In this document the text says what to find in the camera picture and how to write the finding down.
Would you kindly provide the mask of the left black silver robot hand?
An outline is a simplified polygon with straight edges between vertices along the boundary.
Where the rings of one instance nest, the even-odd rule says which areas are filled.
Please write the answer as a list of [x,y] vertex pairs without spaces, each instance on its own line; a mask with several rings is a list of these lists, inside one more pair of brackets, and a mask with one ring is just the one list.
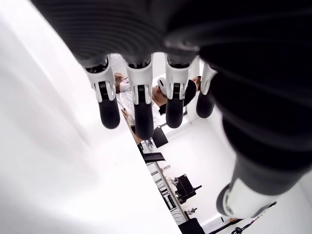
[[136,133],[153,135],[152,54],[166,56],[166,122],[177,128],[188,74],[204,62],[197,114],[214,106],[236,152],[218,211],[252,218],[312,168],[309,0],[35,0],[87,72],[102,124],[119,125],[109,56],[126,62]]

